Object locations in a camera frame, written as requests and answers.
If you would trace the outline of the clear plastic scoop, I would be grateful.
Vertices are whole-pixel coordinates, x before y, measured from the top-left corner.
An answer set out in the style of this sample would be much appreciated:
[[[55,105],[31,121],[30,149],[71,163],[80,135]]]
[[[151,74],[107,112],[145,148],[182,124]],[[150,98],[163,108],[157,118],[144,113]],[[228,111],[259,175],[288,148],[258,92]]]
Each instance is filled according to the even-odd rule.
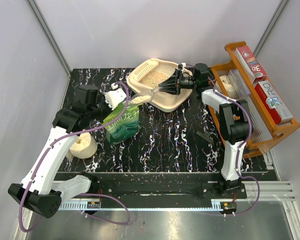
[[[160,89],[160,87],[156,87],[153,89],[143,90],[132,96],[128,103],[130,105],[142,105],[144,103],[149,103],[153,100],[155,94],[160,92]]]

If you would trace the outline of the green litter bag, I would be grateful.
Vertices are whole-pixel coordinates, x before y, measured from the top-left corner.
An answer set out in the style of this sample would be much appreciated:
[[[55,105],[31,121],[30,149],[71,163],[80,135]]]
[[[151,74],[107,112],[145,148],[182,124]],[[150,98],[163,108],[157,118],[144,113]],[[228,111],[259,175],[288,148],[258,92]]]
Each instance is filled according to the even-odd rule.
[[[139,105],[129,105],[116,121],[105,127],[107,141],[117,145],[132,138],[142,128],[139,117]]]

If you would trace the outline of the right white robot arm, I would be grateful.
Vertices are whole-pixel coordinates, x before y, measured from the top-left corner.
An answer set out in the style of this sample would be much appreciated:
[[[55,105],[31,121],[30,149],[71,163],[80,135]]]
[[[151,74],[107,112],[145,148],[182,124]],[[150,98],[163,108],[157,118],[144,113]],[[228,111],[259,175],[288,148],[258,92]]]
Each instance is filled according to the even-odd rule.
[[[202,103],[218,113],[219,134],[225,141],[225,151],[217,192],[221,197],[229,198],[241,188],[241,164],[246,143],[252,134],[252,123],[248,103],[220,93],[215,83],[210,85],[211,76],[210,68],[204,63],[197,63],[192,75],[186,73],[186,65],[182,63],[158,88],[172,95],[180,95],[183,89],[196,90]]]

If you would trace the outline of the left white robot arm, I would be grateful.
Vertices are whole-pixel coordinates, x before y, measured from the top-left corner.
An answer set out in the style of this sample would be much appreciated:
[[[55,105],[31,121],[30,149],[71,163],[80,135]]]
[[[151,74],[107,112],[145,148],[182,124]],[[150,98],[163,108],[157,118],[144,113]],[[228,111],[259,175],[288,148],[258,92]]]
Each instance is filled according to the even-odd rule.
[[[47,219],[58,211],[63,202],[80,194],[92,198],[99,190],[97,177],[86,172],[61,183],[53,183],[66,153],[81,131],[109,110],[98,87],[83,84],[74,92],[69,105],[56,113],[48,140],[34,166],[21,183],[12,183],[8,188],[8,194],[21,207]]]

